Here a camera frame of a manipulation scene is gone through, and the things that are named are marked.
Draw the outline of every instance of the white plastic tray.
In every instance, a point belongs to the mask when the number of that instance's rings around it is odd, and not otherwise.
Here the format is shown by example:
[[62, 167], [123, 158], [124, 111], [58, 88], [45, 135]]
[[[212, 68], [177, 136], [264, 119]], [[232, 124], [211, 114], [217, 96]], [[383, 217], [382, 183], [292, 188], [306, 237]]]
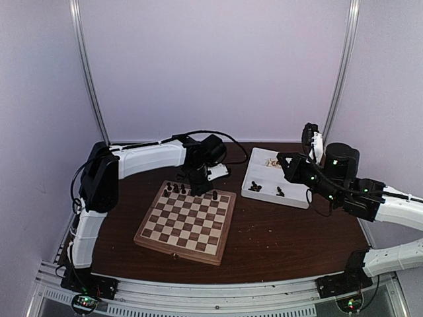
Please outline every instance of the white plastic tray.
[[[276, 159], [277, 154], [278, 152], [260, 149], [258, 147], [252, 149], [249, 167], [245, 173], [241, 188], [241, 195], [280, 205], [307, 209], [309, 207], [305, 197], [307, 186], [289, 183], [285, 179], [284, 171], [281, 168], [266, 165], [268, 159]], [[252, 182], [256, 182], [257, 185], [262, 186], [259, 192], [249, 190]], [[278, 186], [285, 194], [285, 197], [276, 195], [278, 193]]]

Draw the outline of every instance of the white wall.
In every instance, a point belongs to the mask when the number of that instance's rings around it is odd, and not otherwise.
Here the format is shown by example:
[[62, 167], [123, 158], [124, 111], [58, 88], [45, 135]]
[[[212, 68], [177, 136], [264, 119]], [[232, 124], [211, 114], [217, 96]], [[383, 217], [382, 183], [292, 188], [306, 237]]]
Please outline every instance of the white wall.
[[69, 183], [99, 139], [69, 4], [0, 8], [0, 307], [22, 316], [71, 216]]
[[[423, 2], [362, 1], [344, 93], [329, 141], [361, 152], [358, 176], [423, 197]], [[375, 246], [423, 232], [370, 223]], [[399, 272], [412, 316], [423, 311], [423, 269]]]
[[325, 123], [349, 0], [84, 0], [100, 108], [114, 141], [218, 129], [297, 141]]

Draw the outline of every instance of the brown tabletop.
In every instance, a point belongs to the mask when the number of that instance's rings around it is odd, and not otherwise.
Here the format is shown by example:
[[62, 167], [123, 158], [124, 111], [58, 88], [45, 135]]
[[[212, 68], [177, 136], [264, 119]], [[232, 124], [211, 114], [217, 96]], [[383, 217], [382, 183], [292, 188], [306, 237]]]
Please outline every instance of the brown tabletop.
[[[281, 152], [300, 151], [295, 143], [244, 143]], [[228, 144], [227, 160], [242, 152]], [[177, 168], [162, 168], [121, 180], [119, 204], [104, 220], [93, 254], [93, 272], [167, 283], [246, 283], [282, 281], [342, 271], [354, 250], [367, 248], [357, 219], [341, 210], [324, 218], [311, 209], [297, 209], [244, 198], [241, 184], [247, 163], [232, 165], [232, 175], [213, 182], [219, 190], [237, 193], [233, 220], [220, 266], [174, 260], [133, 242], [164, 180], [175, 180]], [[315, 206], [328, 203], [315, 196]]]

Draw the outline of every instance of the chessboard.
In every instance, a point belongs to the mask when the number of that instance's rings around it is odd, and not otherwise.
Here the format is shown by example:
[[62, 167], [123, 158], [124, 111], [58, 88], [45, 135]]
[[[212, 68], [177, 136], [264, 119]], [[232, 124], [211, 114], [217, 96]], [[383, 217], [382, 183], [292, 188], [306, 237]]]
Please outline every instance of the chessboard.
[[189, 185], [164, 181], [134, 242], [174, 258], [220, 265], [236, 196], [213, 190], [192, 197]]

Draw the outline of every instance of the wire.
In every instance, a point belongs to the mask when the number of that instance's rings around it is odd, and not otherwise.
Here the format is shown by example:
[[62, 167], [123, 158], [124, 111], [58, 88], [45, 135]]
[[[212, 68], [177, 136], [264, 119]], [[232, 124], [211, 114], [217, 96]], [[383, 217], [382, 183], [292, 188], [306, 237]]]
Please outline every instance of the wire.
[[329, 207], [329, 214], [325, 215], [324, 213], [321, 213], [319, 210], [317, 210], [315, 208], [315, 206], [313, 205], [313, 203], [310, 201], [310, 199], [309, 199], [309, 192], [311, 194], [311, 197], [313, 197], [313, 192], [310, 189], [308, 189], [305, 192], [305, 198], [307, 200], [307, 203], [309, 203], [309, 206], [315, 211], [315, 213], [319, 214], [320, 216], [326, 217], [326, 218], [330, 217], [332, 215], [332, 206]]
[[377, 294], [377, 290], [379, 289], [379, 285], [380, 285], [380, 282], [381, 282], [381, 276], [380, 275], [378, 275], [377, 276], [377, 285], [376, 285], [376, 290], [375, 290], [375, 292], [374, 292], [374, 294], [373, 294], [373, 296], [370, 298], [370, 300], [369, 300], [369, 302], [363, 307], [363, 308], [360, 308], [359, 309], [359, 311], [361, 312], [361, 311], [363, 311], [363, 310], [365, 310], [368, 306], [370, 306], [370, 304], [373, 302], [373, 300], [375, 299], [375, 297], [376, 297], [376, 294]]
[[191, 131], [191, 132], [185, 133], [183, 135], [193, 135], [193, 134], [201, 134], [201, 133], [218, 134], [218, 135], [222, 135], [224, 137], [227, 137], [232, 142], [234, 142], [234, 144], [236, 144], [236, 146], [238, 146], [244, 152], [244, 159], [243, 160], [241, 160], [239, 162], [225, 163], [225, 165], [244, 164], [246, 161], [249, 160], [249, 154], [247, 153], [247, 151], [245, 150], [245, 148], [237, 140], [235, 140], [232, 136], [230, 136], [229, 134], [226, 134], [224, 132], [212, 131], [212, 130], [196, 130], [196, 131]]

